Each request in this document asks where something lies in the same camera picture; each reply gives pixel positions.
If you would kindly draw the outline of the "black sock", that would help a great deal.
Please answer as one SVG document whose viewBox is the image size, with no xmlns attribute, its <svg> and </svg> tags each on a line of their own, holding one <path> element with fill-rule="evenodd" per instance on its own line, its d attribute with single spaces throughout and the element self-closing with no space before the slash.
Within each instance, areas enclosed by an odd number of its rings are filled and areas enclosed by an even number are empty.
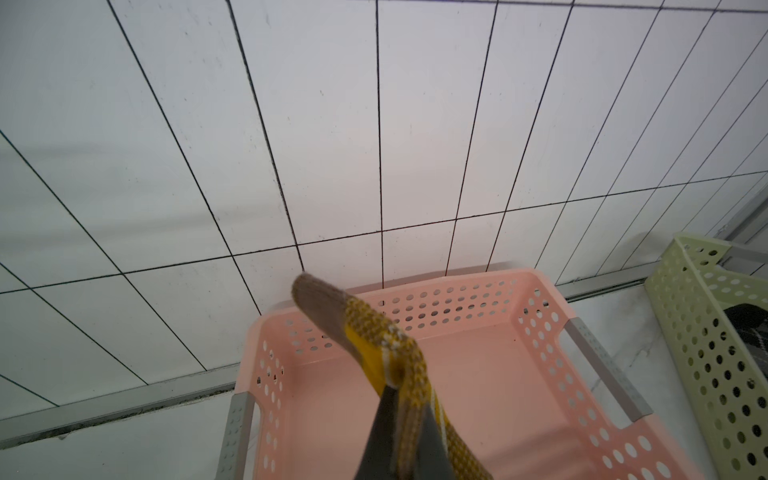
<svg viewBox="0 0 768 480">
<path fill-rule="evenodd" d="M 763 375 L 767 376 L 767 311 L 756 305 L 742 303 L 726 308 L 724 313 Z"/>
</svg>

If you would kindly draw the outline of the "brown yellow plaid sock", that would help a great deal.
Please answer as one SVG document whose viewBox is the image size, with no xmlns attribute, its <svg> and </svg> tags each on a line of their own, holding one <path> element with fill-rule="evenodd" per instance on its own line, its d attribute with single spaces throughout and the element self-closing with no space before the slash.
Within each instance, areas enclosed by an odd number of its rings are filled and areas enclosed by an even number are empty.
<svg viewBox="0 0 768 480">
<path fill-rule="evenodd" d="M 308 273 L 292 284 L 299 310 L 362 368 L 379 398 L 386 386 L 398 393 L 392 466 L 396 479 L 414 479 L 422 422 L 430 407 L 456 479 L 489 479 L 456 432 L 433 388 L 417 342 L 362 299 Z"/>
</svg>

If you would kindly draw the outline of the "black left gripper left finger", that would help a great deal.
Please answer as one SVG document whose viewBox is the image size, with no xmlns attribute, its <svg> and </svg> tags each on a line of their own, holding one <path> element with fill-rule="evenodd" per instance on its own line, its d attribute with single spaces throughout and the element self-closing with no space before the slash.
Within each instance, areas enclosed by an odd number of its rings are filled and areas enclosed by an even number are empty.
<svg viewBox="0 0 768 480">
<path fill-rule="evenodd" d="M 394 480 L 392 466 L 398 393 L 386 386 L 382 392 L 355 480 Z"/>
</svg>

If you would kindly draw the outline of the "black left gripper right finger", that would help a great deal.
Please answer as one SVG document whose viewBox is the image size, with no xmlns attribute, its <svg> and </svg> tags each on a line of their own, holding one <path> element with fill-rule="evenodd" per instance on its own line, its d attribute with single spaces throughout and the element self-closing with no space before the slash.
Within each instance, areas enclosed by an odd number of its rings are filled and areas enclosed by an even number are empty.
<svg viewBox="0 0 768 480">
<path fill-rule="evenodd" d="M 414 467 L 416 480 L 455 480 L 440 429 L 430 407 L 426 408 Z"/>
</svg>

